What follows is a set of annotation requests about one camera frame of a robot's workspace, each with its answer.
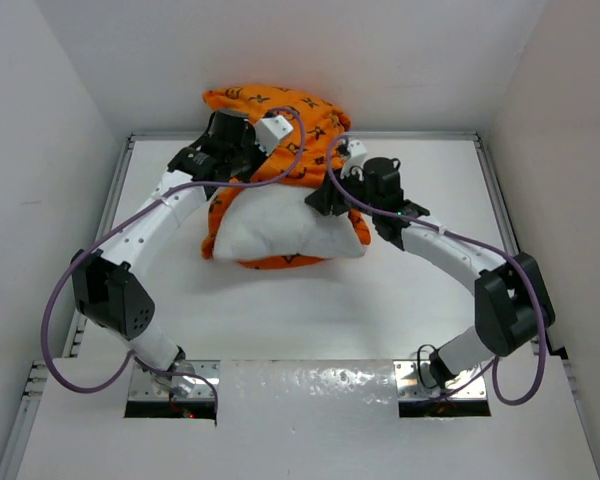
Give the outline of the orange patterned pillowcase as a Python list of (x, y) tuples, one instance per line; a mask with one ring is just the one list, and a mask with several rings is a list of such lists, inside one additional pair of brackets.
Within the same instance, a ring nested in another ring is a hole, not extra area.
[[(301, 90), (259, 84), (208, 90), (203, 93), (202, 98), (213, 111), (236, 110), (246, 114), (250, 121), (260, 119), (274, 107), (282, 107), (287, 120), (304, 127), (302, 130), (295, 130), (285, 139), (256, 172), (253, 180), (261, 182), (261, 187), (282, 184), (308, 187), (313, 192), (321, 185), (329, 167), (339, 168), (343, 163), (339, 154), (333, 154), (330, 158), (325, 154), (333, 138), (350, 130), (351, 119), (341, 107), (325, 99)], [(205, 260), (215, 260), (211, 257), (212, 235), (219, 225), (219, 214), (225, 210), (223, 200), (235, 197), (231, 192), (233, 189), (241, 188), (219, 190), (208, 208), (208, 233), (200, 247), (201, 256)], [(282, 270), (323, 261), (326, 260), (293, 255), (285, 259), (228, 262), (256, 270)]]

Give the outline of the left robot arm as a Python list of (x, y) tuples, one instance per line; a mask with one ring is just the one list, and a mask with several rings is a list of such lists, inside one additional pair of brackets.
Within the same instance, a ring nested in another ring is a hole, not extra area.
[(72, 274), (77, 310), (123, 341), (142, 362), (170, 371), (179, 346), (159, 327), (156, 306), (141, 279), (184, 220), (232, 178), (248, 181), (290, 133), (281, 116), (256, 123), (232, 110), (214, 112), (204, 133), (167, 164), (137, 219), (88, 255)]

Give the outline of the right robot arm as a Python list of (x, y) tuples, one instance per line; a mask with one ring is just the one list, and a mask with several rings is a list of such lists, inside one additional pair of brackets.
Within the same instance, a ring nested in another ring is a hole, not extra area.
[(370, 215), (382, 239), (430, 262), (473, 296), (472, 326), (429, 356), (425, 378), (444, 389), (461, 372), (543, 336), (555, 312), (534, 257), (511, 256), (445, 229), (428, 209), (405, 198), (399, 167), (396, 159), (376, 157), (330, 170), (305, 202), (323, 216), (352, 209)]

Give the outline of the white pillow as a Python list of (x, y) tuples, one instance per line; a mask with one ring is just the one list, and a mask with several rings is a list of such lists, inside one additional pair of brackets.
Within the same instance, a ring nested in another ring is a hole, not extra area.
[(308, 187), (271, 184), (233, 189), (212, 235), (211, 257), (221, 261), (317, 260), (362, 257), (370, 233), (357, 212), (323, 216), (305, 203)]

